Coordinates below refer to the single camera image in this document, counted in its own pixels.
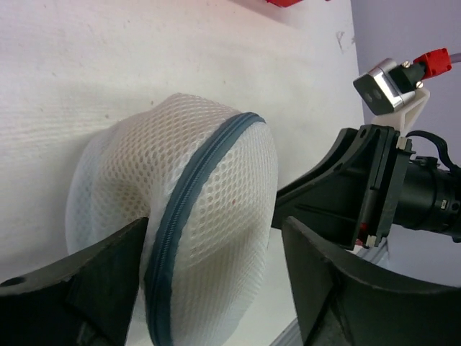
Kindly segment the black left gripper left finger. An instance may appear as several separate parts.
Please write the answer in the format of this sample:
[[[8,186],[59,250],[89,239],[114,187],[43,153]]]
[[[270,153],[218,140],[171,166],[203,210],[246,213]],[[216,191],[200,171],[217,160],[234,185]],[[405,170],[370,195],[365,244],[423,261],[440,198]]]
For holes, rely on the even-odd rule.
[[[148,219],[1,283],[2,345],[124,345]]]

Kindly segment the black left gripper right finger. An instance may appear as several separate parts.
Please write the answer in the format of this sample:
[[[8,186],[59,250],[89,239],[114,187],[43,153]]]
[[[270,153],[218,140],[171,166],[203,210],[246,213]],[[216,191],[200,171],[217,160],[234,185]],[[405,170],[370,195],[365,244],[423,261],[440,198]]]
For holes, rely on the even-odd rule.
[[[329,306],[350,345],[460,344],[459,288],[383,269],[293,217],[282,240],[305,345]]]

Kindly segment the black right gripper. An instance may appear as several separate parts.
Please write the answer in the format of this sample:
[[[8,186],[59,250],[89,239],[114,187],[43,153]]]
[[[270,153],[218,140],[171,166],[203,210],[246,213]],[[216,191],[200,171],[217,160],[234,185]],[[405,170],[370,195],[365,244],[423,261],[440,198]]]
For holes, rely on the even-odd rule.
[[[386,130],[384,171],[373,210],[367,246],[377,247],[393,224],[413,154],[412,143],[391,127]],[[368,223],[378,188],[378,130],[370,125],[340,131],[317,166],[277,192],[272,228],[293,217],[324,239],[352,249],[360,227]]]

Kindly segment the white mesh laundry bag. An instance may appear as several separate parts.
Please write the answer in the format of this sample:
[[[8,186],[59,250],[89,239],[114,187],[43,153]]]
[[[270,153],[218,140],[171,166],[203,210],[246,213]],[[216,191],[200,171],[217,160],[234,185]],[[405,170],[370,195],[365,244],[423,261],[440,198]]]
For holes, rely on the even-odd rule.
[[[70,253],[147,218],[140,287],[155,345],[223,345],[257,296],[277,192],[265,120],[189,94],[96,134],[65,216]]]

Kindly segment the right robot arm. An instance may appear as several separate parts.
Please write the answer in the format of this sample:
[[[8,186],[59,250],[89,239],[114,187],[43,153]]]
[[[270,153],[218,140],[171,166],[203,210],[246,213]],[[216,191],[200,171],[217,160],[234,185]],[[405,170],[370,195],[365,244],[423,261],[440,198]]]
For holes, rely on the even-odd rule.
[[[342,248],[377,246],[392,225],[460,240],[460,167],[427,131],[345,128],[308,173],[277,192],[272,227],[293,217]]]

